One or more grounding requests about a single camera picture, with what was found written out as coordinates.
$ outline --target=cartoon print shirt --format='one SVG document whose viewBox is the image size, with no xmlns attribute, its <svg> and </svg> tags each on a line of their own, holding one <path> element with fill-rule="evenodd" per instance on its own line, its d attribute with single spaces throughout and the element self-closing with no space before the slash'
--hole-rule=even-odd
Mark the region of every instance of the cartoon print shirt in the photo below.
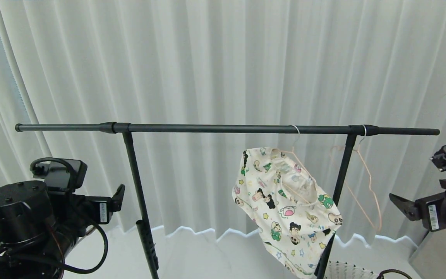
<svg viewBox="0 0 446 279">
<path fill-rule="evenodd" d="M 306 170 L 275 148 L 245 150 L 232 196 L 259 227 L 269 253 L 297 277 L 314 277 L 343 219 Z"/>
</svg>

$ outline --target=woven basket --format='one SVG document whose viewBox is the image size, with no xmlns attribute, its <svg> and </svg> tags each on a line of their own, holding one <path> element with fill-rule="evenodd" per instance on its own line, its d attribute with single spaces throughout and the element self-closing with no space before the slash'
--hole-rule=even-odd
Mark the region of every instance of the woven basket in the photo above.
<svg viewBox="0 0 446 279">
<path fill-rule="evenodd" d="M 379 274 L 356 267 L 356 265 L 349 265 L 348 263 L 332 263 L 329 261 L 328 267 L 324 274 L 324 279 L 384 279 L 384 274 L 398 273 L 400 278 L 412 279 L 408 274 L 400 270 L 384 270 Z"/>
</svg>

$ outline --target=sheer pleated curtain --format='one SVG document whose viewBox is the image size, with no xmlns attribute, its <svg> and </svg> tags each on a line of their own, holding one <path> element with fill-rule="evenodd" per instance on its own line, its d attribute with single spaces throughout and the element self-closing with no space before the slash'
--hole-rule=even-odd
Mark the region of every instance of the sheer pleated curtain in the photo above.
<svg viewBox="0 0 446 279">
<path fill-rule="evenodd" d="M 446 2 L 0 1 L 0 186 L 29 179 L 41 156 L 77 158 L 81 193 L 127 185 L 111 226 L 140 218 L 119 135 L 16 133 L 14 124 L 98 123 L 435 127 L 436 136 L 374 136 L 361 151 L 383 211 L 379 234 L 420 242 L 388 194 L 439 192 L 428 157 L 446 143 Z M 256 227 L 231 198 L 242 150 L 288 149 L 295 135 L 136 133 L 151 225 L 166 233 Z M 333 193 L 328 156 L 345 136 L 302 135 L 297 155 Z M 334 154 L 336 165 L 340 153 Z M 355 155 L 347 182 L 373 220 Z M 376 231 L 352 196 L 340 237 Z"/>
</svg>

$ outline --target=black metal rod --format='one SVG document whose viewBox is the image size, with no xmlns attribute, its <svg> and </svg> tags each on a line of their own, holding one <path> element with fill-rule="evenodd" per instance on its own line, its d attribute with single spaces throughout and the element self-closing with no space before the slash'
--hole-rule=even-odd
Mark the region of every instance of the black metal rod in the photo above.
<svg viewBox="0 0 446 279">
<path fill-rule="evenodd" d="M 374 134 L 420 134 L 435 136 L 438 129 L 377 127 L 366 125 L 368 135 Z M 350 126 L 297 126 L 301 134 L 357 134 L 363 136 L 362 125 Z M 158 132 L 158 133 L 246 133 L 246 134 L 296 134 L 292 125 L 184 125 L 184 124 L 130 124 L 106 122 L 101 124 L 17 124 L 15 129 L 23 131 L 101 131 Z"/>
<path fill-rule="evenodd" d="M 340 163 L 340 170 L 338 170 L 335 191 L 333 192 L 333 201 L 336 205 L 338 205 L 338 201 L 340 201 L 340 195 L 342 193 L 343 184 L 345 182 L 345 176 L 347 176 L 347 169 L 350 162 L 350 157 L 352 156 L 352 150 L 354 149 L 356 138 L 356 135 L 350 134 L 347 136 L 347 140 L 345 141 L 345 150 L 343 152 L 342 162 Z M 328 266 L 329 254 L 331 253 L 334 239 L 335 235 L 331 237 L 328 245 L 322 253 L 320 262 L 317 265 L 316 279 L 323 279 L 324 277 L 324 272 L 326 272 L 326 268 Z"/>
<path fill-rule="evenodd" d="M 144 249 L 144 254 L 146 256 L 147 265 L 149 266 L 149 271 L 151 272 L 151 277 L 153 279 L 158 279 L 158 272 L 156 267 L 156 252 L 154 251 L 154 244 L 151 234 L 151 226 L 149 223 L 149 217 L 147 214 L 146 200 L 144 198 L 144 192 L 142 191 L 142 182 L 140 180 L 139 166 L 137 164 L 137 158 L 135 156 L 135 149 L 133 145 L 132 133 L 122 133 L 124 137 L 125 147 L 127 150 L 127 155 L 129 156 L 130 169 L 133 176 L 133 184 L 135 187 L 135 193 L 137 194 L 137 201 L 140 208 L 140 214 L 142 220 L 136 222 L 137 230 L 139 233 L 140 240 L 142 242 L 142 248 Z"/>
</svg>

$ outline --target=white metal hook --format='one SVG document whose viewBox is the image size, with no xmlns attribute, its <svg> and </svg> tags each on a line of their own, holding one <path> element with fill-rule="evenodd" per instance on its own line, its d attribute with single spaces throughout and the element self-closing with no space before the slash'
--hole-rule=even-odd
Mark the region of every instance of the white metal hook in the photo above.
<svg viewBox="0 0 446 279">
<path fill-rule="evenodd" d="M 295 148 L 295 144 L 297 143 L 297 141 L 300 139 L 300 130 L 299 130 L 299 128 L 297 128 L 297 126 L 296 125 L 291 125 L 291 126 L 294 126 L 296 129 L 297 129 L 297 138 L 295 139 L 295 141 L 293 142 L 293 144 L 292 144 L 292 150 L 294 150 L 294 148 Z"/>
<path fill-rule="evenodd" d="M 367 134 L 368 134 L 368 129 L 366 128 L 366 125 L 362 125 L 364 127 L 364 136 L 362 136 L 361 141 L 359 142 L 359 144 L 357 146 L 361 146 L 361 142 L 364 141 L 364 139 L 366 138 Z"/>
</svg>

